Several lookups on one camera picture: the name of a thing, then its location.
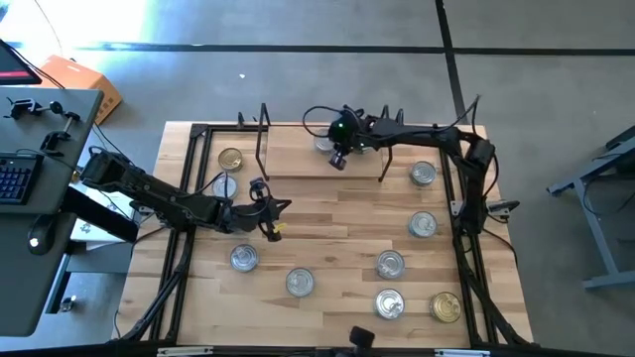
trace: black clamp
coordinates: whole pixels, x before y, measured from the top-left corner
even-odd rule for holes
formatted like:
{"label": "black clamp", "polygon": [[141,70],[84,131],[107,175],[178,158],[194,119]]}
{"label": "black clamp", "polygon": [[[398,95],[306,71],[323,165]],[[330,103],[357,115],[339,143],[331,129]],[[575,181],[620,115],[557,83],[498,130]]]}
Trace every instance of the black clamp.
{"label": "black clamp", "polygon": [[57,130],[47,134],[47,136],[44,138],[44,141],[42,142],[42,145],[40,146],[40,151],[48,156],[60,157],[64,154],[57,150],[56,147],[58,146],[58,143],[60,141],[68,141],[70,139],[68,129],[70,129],[70,125],[74,121],[79,121],[80,117],[76,113],[64,111],[62,105],[58,102],[51,102],[49,107],[52,112],[61,114],[67,119],[66,125],[63,127],[62,131]]}

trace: gold can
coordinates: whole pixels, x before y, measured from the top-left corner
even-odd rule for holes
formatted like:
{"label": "gold can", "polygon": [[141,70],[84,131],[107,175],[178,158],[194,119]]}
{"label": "gold can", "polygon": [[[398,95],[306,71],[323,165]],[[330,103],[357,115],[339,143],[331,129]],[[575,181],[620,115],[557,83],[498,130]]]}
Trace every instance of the gold can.
{"label": "gold can", "polygon": [[235,173],[242,168],[242,153],[235,148],[227,148],[218,154],[218,164],[230,173]]}
{"label": "gold can", "polygon": [[460,301],[452,293],[436,294],[430,300],[430,313],[441,322],[455,322],[460,317]]}

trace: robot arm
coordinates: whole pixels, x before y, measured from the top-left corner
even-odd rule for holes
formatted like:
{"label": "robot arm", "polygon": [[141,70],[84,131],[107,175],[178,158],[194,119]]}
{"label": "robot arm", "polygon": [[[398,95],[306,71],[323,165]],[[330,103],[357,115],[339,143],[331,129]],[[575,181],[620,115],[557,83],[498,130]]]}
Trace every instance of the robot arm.
{"label": "robot arm", "polygon": [[273,222],[291,204],[290,200],[274,198],[261,179],[251,182],[252,204],[233,205],[229,198],[204,195],[202,190],[187,193],[146,174],[123,155],[106,151],[91,152],[81,180],[91,188],[126,194],[133,199],[133,207],[150,207],[163,223],[181,231],[190,225],[222,233],[259,227],[271,242],[282,238]]}
{"label": "robot arm", "polygon": [[[467,234],[478,234],[487,218],[486,197],[483,196],[485,174],[494,157],[495,148],[476,134],[461,132],[453,126],[421,127],[404,125],[399,120],[386,117],[359,117],[361,111],[344,107],[340,117],[328,128],[328,138],[333,141],[335,152],[330,164],[343,170],[345,157],[363,147],[375,150],[398,144],[436,147],[446,152],[456,165],[459,176],[465,180],[465,203],[458,214],[458,226]],[[460,141],[470,144],[465,156],[461,154]]]}

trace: silver can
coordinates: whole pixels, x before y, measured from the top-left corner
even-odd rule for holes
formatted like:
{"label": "silver can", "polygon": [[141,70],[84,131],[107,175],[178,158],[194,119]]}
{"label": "silver can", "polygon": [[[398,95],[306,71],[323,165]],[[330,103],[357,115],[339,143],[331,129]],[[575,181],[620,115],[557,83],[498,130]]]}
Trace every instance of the silver can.
{"label": "silver can", "polygon": [[308,269],[295,268],[287,275],[287,291],[296,298],[308,296],[315,285],[314,275]]}
{"label": "silver can", "polygon": [[388,250],[377,257],[377,274],[384,279],[397,279],[406,271],[404,257],[396,251]]}
{"label": "silver can", "polygon": [[375,298],[375,311],[385,319],[395,319],[406,309],[404,297],[396,290],[386,289]]}
{"label": "silver can", "polygon": [[410,180],[419,186],[432,183],[437,177],[437,169],[428,162],[418,162],[410,169]]}
{"label": "silver can", "polygon": [[417,238],[432,237],[437,233],[437,220],[429,212],[417,212],[410,218],[408,230]]}
{"label": "silver can", "polygon": [[[225,196],[225,182],[227,182],[227,195]],[[234,198],[238,193],[238,183],[236,179],[229,175],[223,175],[217,178],[214,184],[211,186],[211,191],[215,196]]]}
{"label": "silver can", "polygon": [[234,247],[229,256],[231,268],[242,273],[254,270],[254,268],[258,265],[259,260],[256,248],[250,246],[249,244],[241,244]]}
{"label": "silver can", "polygon": [[[319,128],[316,130],[317,135],[328,135],[328,129]],[[314,137],[314,145],[316,150],[322,154],[330,154],[333,151],[333,142],[328,138]]]}

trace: monitor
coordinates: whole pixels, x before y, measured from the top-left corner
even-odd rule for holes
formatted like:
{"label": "monitor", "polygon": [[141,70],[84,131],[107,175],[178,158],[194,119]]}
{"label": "monitor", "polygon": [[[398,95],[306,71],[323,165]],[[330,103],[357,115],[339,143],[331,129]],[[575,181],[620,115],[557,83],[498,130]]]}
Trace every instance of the monitor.
{"label": "monitor", "polygon": [[0,85],[40,84],[38,77],[4,41],[0,40]]}

